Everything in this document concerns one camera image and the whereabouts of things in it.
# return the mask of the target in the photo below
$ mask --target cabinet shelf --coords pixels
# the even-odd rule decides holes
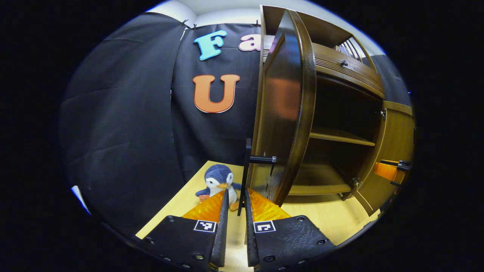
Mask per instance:
[[[289,195],[327,195],[350,192],[351,187],[330,164],[302,164]]]
[[[309,137],[315,138],[315,139],[336,141],[336,142],[375,146],[375,143],[365,140],[356,135],[353,135],[349,132],[339,130],[339,129],[325,128],[325,127],[313,127],[311,129],[311,134],[309,134]]]

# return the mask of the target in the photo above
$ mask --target tag on plush toy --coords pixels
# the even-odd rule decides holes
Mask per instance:
[[[203,201],[209,199],[210,195],[201,195],[198,198],[200,199],[200,203],[202,203]]]

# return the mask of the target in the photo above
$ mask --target cabinet door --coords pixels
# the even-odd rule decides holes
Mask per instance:
[[[272,175],[254,165],[250,187],[282,205],[301,165],[313,121],[316,68],[309,34],[285,10],[263,65],[255,156],[277,156]]]
[[[375,162],[380,160],[411,161],[413,156],[413,129],[415,122],[411,108],[398,103],[385,101],[386,118],[382,122],[383,136],[380,144],[375,146],[378,153],[372,166],[362,180],[359,188],[352,191],[353,195],[363,205],[368,215],[376,212],[398,188],[375,173]]]

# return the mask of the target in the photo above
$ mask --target orange object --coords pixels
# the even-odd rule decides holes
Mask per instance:
[[[248,189],[250,205],[252,207],[252,220],[254,222],[269,221],[276,219],[290,218],[291,216],[279,206],[262,196],[261,194]]]
[[[381,163],[375,163],[375,168],[373,169],[373,173],[384,177],[390,181],[393,181],[395,179],[397,172],[398,170],[396,166]]]
[[[191,209],[183,218],[194,220],[205,220],[217,222],[220,220],[220,209],[222,208],[222,200],[224,200],[224,191],[221,191],[212,197],[204,200],[202,203]]]
[[[198,197],[198,199],[200,200],[200,203],[202,203],[203,201],[207,200],[210,198],[210,195],[201,195]]]

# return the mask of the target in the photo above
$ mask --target wooden table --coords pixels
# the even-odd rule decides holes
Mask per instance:
[[[185,184],[185,186],[136,234],[140,239],[152,231],[167,215],[183,216],[187,211],[198,205],[195,192],[205,189],[205,171],[214,164],[206,164]],[[234,182],[242,183],[242,166],[226,165],[234,174]],[[344,242],[363,228],[368,222],[375,220],[379,212],[368,217],[364,208],[355,198],[342,201],[338,195],[324,196],[288,196],[282,209],[291,216],[304,214],[326,235],[335,245]],[[237,212],[228,212],[227,245],[225,266],[221,271],[253,272],[247,267],[247,247],[245,241],[245,209],[240,216]]]

